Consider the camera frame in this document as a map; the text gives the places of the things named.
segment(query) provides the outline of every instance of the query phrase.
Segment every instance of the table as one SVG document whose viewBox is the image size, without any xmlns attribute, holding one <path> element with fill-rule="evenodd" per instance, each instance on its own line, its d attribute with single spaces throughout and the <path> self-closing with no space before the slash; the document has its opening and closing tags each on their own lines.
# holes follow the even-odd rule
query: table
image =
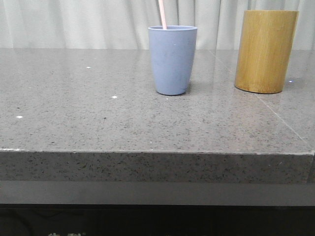
<svg viewBox="0 0 315 236">
<path fill-rule="evenodd" d="M 148 50 L 0 49 L 0 202 L 314 206 L 314 51 L 278 94 L 235 88 L 237 54 L 165 96 Z"/>
</svg>

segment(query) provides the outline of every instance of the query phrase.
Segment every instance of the white speck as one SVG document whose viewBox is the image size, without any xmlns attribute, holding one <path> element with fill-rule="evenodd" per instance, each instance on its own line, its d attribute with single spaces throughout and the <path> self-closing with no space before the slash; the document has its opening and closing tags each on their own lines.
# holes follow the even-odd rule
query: white speck
<svg viewBox="0 0 315 236">
<path fill-rule="evenodd" d="M 0 148 L 1 151 L 19 151 L 20 149 L 19 148 Z"/>
</svg>

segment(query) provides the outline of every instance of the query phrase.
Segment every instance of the bamboo cup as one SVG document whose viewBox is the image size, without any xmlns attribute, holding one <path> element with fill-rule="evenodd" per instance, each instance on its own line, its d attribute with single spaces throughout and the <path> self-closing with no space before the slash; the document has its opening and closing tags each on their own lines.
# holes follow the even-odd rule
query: bamboo cup
<svg viewBox="0 0 315 236">
<path fill-rule="evenodd" d="M 277 93 L 284 87 L 298 11 L 244 13 L 235 87 Z"/>
</svg>

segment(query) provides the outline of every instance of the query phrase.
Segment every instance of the countertop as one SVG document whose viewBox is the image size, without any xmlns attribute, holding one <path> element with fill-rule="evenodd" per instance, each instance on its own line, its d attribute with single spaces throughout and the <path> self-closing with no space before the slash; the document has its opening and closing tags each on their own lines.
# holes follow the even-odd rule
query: countertop
<svg viewBox="0 0 315 236">
<path fill-rule="evenodd" d="M 315 182 L 315 53 L 284 89 L 234 87 L 238 51 L 196 51 L 188 91 L 155 91 L 147 50 L 0 49 L 0 179 Z"/>
</svg>

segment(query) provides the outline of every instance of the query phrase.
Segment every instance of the curtain fold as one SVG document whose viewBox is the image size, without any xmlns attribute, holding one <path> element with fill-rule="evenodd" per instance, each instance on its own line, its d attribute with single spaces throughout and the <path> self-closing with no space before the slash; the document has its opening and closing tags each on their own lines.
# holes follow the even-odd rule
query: curtain fold
<svg viewBox="0 0 315 236">
<path fill-rule="evenodd" d="M 298 10 L 293 49 L 315 48 L 315 0 L 164 0 L 168 25 L 198 27 L 197 49 L 238 49 L 244 10 Z M 0 47 L 148 49 L 158 0 L 0 0 Z"/>
</svg>

